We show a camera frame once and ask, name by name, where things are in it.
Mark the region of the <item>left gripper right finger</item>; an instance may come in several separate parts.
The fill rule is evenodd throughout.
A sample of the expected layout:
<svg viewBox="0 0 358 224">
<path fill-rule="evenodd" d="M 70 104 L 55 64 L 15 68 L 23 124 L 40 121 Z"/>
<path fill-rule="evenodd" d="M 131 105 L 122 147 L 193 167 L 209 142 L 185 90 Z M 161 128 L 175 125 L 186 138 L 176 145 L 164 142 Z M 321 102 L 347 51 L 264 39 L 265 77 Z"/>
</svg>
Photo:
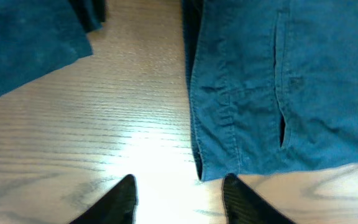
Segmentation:
<svg viewBox="0 0 358 224">
<path fill-rule="evenodd" d="M 227 224 L 295 224 L 234 174 L 223 179 L 223 202 Z"/>
</svg>

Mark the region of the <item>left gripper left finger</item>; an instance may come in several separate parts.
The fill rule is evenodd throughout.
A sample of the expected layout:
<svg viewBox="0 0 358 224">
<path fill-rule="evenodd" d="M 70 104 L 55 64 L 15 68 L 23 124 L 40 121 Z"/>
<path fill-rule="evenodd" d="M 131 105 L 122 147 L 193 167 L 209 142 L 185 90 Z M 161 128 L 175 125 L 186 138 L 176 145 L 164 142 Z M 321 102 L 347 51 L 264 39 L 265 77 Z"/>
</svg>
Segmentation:
<svg viewBox="0 0 358 224">
<path fill-rule="evenodd" d="M 129 174 L 70 224 L 133 224 L 136 205 L 135 177 Z"/>
</svg>

